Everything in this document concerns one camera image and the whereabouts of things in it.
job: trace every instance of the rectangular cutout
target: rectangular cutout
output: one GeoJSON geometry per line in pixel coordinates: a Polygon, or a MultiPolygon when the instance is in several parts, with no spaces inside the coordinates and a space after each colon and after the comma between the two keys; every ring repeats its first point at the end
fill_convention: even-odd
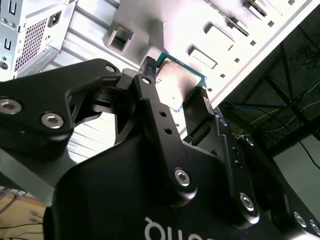
{"type": "Polygon", "coordinates": [[[131,40],[133,34],[119,26],[113,35],[114,37],[111,40],[110,45],[120,52],[123,52],[125,51],[126,45],[131,40]]]}
{"type": "Polygon", "coordinates": [[[48,28],[53,27],[54,25],[57,25],[60,21],[62,11],[57,12],[56,14],[52,15],[48,22],[48,28]]]}
{"type": "Polygon", "coordinates": [[[198,49],[196,49],[194,47],[189,52],[189,56],[194,57],[196,60],[198,60],[202,64],[206,65],[210,69],[213,69],[217,65],[217,63],[213,59],[211,59],[207,55],[203,54],[201,51],[199,51],[198,49]]]}
{"type": "Polygon", "coordinates": [[[8,12],[11,13],[12,15],[16,15],[16,10],[17,10],[17,3],[12,2],[11,0],[9,1],[9,8],[8,12]]]}
{"type": "Polygon", "coordinates": [[[229,36],[212,24],[209,24],[204,32],[212,39],[212,41],[218,42],[221,48],[225,50],[229,50],[235,43],[229,36]]]}
{"type": "Polygon", "coordinates": [[[243,7],[259,20],[262,20],[267,16],[262,9],[260,9],[257,5],[251,4],[251,2],[245,2],[243,7]]]}
{"type": "Polygon", "coordinates": [[[11,49],[11,41],[5,38],[3,47],[10,51],[10,49],[11,49]]]}

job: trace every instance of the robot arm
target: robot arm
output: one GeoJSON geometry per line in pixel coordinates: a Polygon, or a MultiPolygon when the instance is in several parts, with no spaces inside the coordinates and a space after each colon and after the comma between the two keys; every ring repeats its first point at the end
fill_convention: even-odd
{"type": "Polygon", "coordinates": [[[180,139],[155,72],[149,57],[134,75],[94,59],[1,83],[0,171],[47,204],[45,239],[318,239],[275,163],[234,140],[201,88],[180,139]],[[117,144],[75,165],[73,129],[101,112],[116,115],[117,144]]]}

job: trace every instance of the metal panel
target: metal panel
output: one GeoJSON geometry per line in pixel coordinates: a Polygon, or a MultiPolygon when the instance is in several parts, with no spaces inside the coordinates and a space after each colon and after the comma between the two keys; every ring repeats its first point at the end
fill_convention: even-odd
{"type": "MultiPolygon", "coordinates": [[[[115,0],[79,0],[62,46],[62,52],[46,70],[94,58],[106,59],[120,70],[124,68],[138,70],[139,66],[137,63],[128,60],[119,52],[107,48],[104,44],[108,30],[111,29],[110,26],[119,7],[118,2],[115,0]]],[[[239,15],[235,10],[230,10],[230,7],[228,8],[228,6],[233,6],[233,4],[227,3],[228,1],[213,0],[212,2],[228,16],[232,17],[234,15],[239,20],[244,20],[245,15],[239,15]]],[[[232,1],[237,8],[242,7],[240,2],[240,0],[232,1]]],[[[232,47],[234,48],[232,52],[238,55],[215,55],[214,60],[217,60],[218,66],[205,74],[208,77],[207,87],[212,89],[211,92],[208,92],[208,95],[213,106],[217,106],[319,4],[320,0],[299,0],[292,6],[287,4],[287,1],[284,1],[282,5],[277,2],[272,1],[273,5],[280,5],[277,6],[277,9],[281,10],[282,17],[277,18],[277,14],[272,15],[275,16],[272,19],[278,20],[274,20],[275,25],[273,27],[267,25],[269,18],[263,22],[262,28],[261,24],[250,26],[250,39],[243,40],[243,37],[240,37],[240,40],[237,41],[237,46],[232,47]],[[261,34],[262,31],[268,33],[268,37],[265,34],[261,34]],[[252,39],[255,39],[256,44],[249,44],[249,40],[252,39]]],[[[226,24],[221,19],[219,21],[223,25],[226,24]]],[[[228,31],[228,33],[230,32],[230,35],[233,35],[231,32],[234,29],[227,29],[225,27],[223,29],[228,31]]],[[[185,35],[178,36],[178,39],[190,36],[191,31],[192,36],[198,39],[197,43],[199,46],[202,46],[201,43],[205,42],[206,46],[210,46],[211,51],[216,49],[219,52],[219,42],[217,42],[217,39],[208,39],[203,28],[196,33],[194,33],[192,27],[188,28],[188,34],[185,29],[183,31],[185,35]]],[[[172,47],[168,48],[171,51],[170,54],[175,55],[174,53],[180,49],[179,42],[172,41],[170,45],[172,45],[172,47]]],[[[177,128],[179,132],[182,132],[185,127],[183,112],[173,113],[173,118],[178,124],[177,128]]],[[[103,114],[102,119],[78,126],[68,147],[70,156],[75,161],[81,162],[101,152],[104,148],[111,147],[114,142],[114,131],[114,117],[108,114],[103,114]]]]}
{"type": "Polygon", "coordinates": [[[0,81],[39,72],[60,51],[76,2],[2,0],[0,4],[0,81]]]}
{"type": "MultiPolygon", "coordinates": [[[[79,0],[61,53],[45,71],[95,58],[106,59],[121,71],[124,68],[138,70],[138,65],[103,44],[116,10],[113,4],[104,0],[79,0]]],[[[115,118],[112,114],[103,113],[100,118],[75,128],[68,151],[70,157],[79,163],[110,148],[114,142],[115,118]]]]}

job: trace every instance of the ceiling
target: ceiling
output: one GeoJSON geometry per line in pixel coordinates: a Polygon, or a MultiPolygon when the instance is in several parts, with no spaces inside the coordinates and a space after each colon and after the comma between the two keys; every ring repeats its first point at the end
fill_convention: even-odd
{"type": "MultiPolygon", "coordinates": [[[[319,16],[320,6],[305,18],[282,42],[294,95],[293,102],[296,103],[297,107],[309,121],[320,114],[320,87],[317,85],[320,82],[319,16]]],[[[247,108],[239,103],[244,103],[251,89],[257,83],[260,83],[252,96],[246,99],[247,104],[281,107],[286,105],[284,100],[267,82],[267,77],[270,77],[279,89],[288,98],[290,97],[284,57],[281,53],[281,45],[278,45],[220,104],[222,113],[226,115],[228,113],[235,114],[249,125],[251,123],[255,132],[259,132],[262,142],[264,142],[267,148],[275,145],[279,140],[288,135],[290,131],[294,131],[304,124],[297,117],[293,118],[295,114],[290,107],[282,110],[259,107],[260,110],[257,110],[247,108]],[[280,122],[266,115],[261,110],[276,117],[280,122]]],[[[238,134],[245,135],[251,133],[248,129],[243,130],[243,125],[239,126],[239,123],[237,123],[236,121],[230,122],[232,132],[236,136],[238,134]]]]}

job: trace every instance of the blue cable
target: blue cable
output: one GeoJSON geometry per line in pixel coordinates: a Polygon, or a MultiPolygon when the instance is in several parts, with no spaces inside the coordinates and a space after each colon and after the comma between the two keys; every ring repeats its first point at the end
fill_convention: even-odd
{"type": "Polygon", "coordinates": [[[314,87],[314,86],[319,82],[318,80],[320,80],[320,75],[316,76],[316,77],[313,79],[312,83],[310,84],[308,90],[305,92],[305,94],[303,95],[303,97],[305,97],[305,96],[308,95],[310,89],[311,89],[312,87],[314,87]]]}
{"type": "Polygon", "coordinates": [[[252,110],[252,108],[243,108],[243,107],[240,107],[238,105],[235,105],[233,102],[230,102],[228,101],[229,104],[231,104],[232,106],[234,106],[235,108],[237,109],[241,109],[241,110],[252,110]]]}
{"type": "Polygon", "coordinates": [[[235,105],[233,102],[231,101],[228,101],[229,104],[231,104],[232,106],[234,106],[235,108],[237,109],[241,109],[241,110],[255,110],[254,107],[241,107],[241,106],[238,106],[238,105],[235,105]]]}

